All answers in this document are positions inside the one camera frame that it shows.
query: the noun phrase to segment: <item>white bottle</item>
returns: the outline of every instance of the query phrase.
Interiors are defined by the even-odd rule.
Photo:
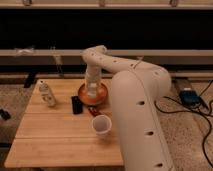
[[[47,103],[49,107],[55,106],[56,99],[52,93],[51,88],[44,81],[39,81],[38,84],[42,99]]]

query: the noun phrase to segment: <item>wooden table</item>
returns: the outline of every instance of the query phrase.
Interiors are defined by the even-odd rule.
[[[82,79],[45,79],[57,105],[49,108],[35,86],[5,162],[8,168],[121,166],[123,160],[113,126],[109,139],[100,140],[92,130],[93,116],[84,108],[73,115],[71,96],[77,95]],[[110,80],[103,80],[109,86]],[[99,106],[111,117],[109,103]]]

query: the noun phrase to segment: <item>black wall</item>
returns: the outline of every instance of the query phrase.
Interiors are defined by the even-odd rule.
[[[0,49],[213,49],[212,10],[0,10]]]

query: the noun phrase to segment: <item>white paper cup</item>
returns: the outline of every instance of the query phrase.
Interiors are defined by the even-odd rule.
[[[92,128],[99,138],[104,139],[112,128],[112,121],[106,115],[98,115],[92,120]]]

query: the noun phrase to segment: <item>speckled floor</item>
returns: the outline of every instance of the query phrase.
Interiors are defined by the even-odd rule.
[[[193,83],[194,89],[201,92],[206,82]],[[21,84],[0,84],[0,108],[9,111],[12,119],[0,119],[0,142],[12,142],[23,112],[30,99],[34,86],[24,89]],[[168,96],[178,99],[174,88]],[[213,99],[213,85],[203,95],[208,102]],[[160,99],[158,104],[167,111],[181,110],[182,107],[166,99]],[[198,115],[190,113],[162,114],[158,112],[159,119],[168,142],[169,150],[177,171],[211,171],[213,170],[203,156],[201,140],[207,131],[206,121]],[[210,135],[206,144],[210,159],[213,161],[213,135]],[[0,150],[0,171],[31,171],[32,169],[5,169],[4,160],[8,150]],[[45,168],[45,171],[124,171],[123,167],[98,168]]]

